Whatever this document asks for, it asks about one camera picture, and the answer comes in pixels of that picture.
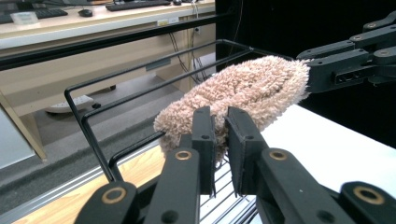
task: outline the desk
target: desk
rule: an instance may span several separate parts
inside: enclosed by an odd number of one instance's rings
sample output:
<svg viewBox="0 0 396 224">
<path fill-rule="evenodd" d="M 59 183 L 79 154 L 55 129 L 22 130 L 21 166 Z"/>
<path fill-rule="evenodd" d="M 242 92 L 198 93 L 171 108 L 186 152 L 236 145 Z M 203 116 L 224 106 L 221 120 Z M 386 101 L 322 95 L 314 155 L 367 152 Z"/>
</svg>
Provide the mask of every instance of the desk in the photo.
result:
<svg viewBox="0 0 396 224">
<path fill-rule="evenodd" d="M 288 108 L 284 115 L 262 132 L 262 135 L 270 147 L 290 151 L 323 186 L 339 192 L 345 182 L 363 181 L 396 197 L 394 148 L 355 133 L 297 105 Z M 129 174 L 125 178 L 126 181 L 136 183 L 131 177 L 145 176 L 137 175 L 138 172 L 145 171 L 147 175 L 157 175 L 162 169 L 163 156 L 158 147 L 139 158 L 141 159 L 134 159 L 131 165 L 121 168 L 122 173 L 128 169 L 136 172 L 133 173 L 135 175 L 124 173 Z M 96 185 L 90 183 L 65 194 L 16 223 L 72 223 L 79 208 L 89 196 L 106 183 L 105 178 L 101 178 L 102 181 Z"/>
<path fill-rule="evenodd" d="M 200 15 L 215 11 L 214 0 L 200 1 Z M 10 54 L 46 49 L 64 44 L 77 43 L 90 38 L 125 34 L 156 26 L 156 21 L 179 18 L 181 21 L 195 17 L 191 4 L 181 7 L 151 7 L 117 12 L 107 11 L 104 6 L 92 7 L 94 16 L 82 18 L 81 8 L 69 9 L 68 16 L 40 20 L 39 24 L 17 26 L 13 23 L 0 25 L 0 57 Z M 200 45 L 215 39 L 214 25 L 203 27 L 194 40 Z M 179 49 L 190 45 L 191 30 L 176 32 Z M 168 35 L 151 37 L 111 48 L 97 49 L 73 56 L 35 63 L 0 72 L 0 103 L 30 143 L 37 155 L 45 159 L 38 129 L 32 113 L 63 102 L 64 90 L 80 82 L 101 77 L 138 63 L 147 62 L 174 52 Z M 157 75 L 168 78 L 181 73 L 177 62 L 172 62 Z M 146 74 L 144 69 L 122 78 L 110 79 L 100 85 L 76 91 L 74 96 L 88 94 L 125 80 Z M 182 91 L 191 88 L 190 80 L 176 84 Z"/>
</svg>

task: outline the beige towel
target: beige towel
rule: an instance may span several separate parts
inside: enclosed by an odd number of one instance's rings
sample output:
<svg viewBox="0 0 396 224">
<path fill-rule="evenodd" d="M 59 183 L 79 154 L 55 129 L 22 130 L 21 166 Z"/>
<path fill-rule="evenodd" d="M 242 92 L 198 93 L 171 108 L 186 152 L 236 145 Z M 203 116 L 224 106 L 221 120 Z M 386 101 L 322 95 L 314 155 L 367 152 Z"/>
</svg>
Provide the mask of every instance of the beige towel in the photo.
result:
<svg viewBox="0 0 396 224">
<path fill-rule="evenodd" d="M 290 105 L 308 95 L 305 92 L 309 72 L 306 63 L 265 56 L 224 68 L 157 116 L 155 131 L 166 133 L 160 140 L 162 149 L 176 148 L 180 136 L 191 133 L 194 110 L 209 105 L 211 114 L 216 116 L 217 160 L 220 161 L 227 150 L 224 117 L 228 106 L 246 110 L 262 131 Z"/>
</svg>

